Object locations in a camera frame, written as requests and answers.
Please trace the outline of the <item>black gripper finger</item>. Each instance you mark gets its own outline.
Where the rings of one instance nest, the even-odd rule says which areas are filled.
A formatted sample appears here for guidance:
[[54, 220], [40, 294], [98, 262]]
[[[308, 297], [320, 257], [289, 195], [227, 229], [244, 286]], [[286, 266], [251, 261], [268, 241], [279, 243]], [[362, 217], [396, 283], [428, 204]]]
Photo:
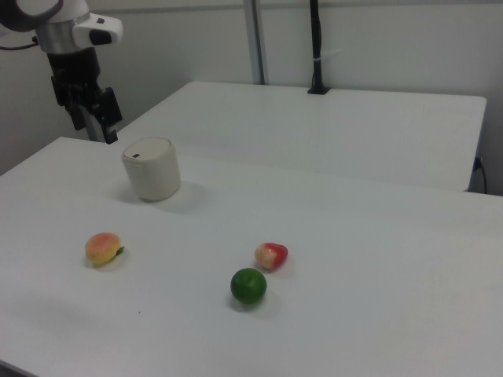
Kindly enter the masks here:
[[75, 130], [83, 130], [86, 128], [86, 118], [84, 111], [78, 104], [72, 104], [68, 107], [68, 114], [71, 116]]
[[110, 145], [118, 140], [114, 126], [122, 120], [115, 93], [111, 87], [107, 87], [97, 95], [97, 110], [95, 118], [101, 126], [105, 142]]

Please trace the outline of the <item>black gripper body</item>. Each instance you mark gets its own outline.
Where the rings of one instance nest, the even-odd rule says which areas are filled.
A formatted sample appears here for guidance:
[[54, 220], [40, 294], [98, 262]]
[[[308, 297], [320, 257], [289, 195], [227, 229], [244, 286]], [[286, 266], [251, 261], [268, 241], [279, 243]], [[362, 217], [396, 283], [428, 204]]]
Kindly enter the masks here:
[[103, 90], [97, 84], [101, 69], [95, 48], [74, 53], [47, 55], [53, 76], [51, 78], [57, 103], [72, 113], [78, 105], [92, 115], [101, 115], [100, 99]]

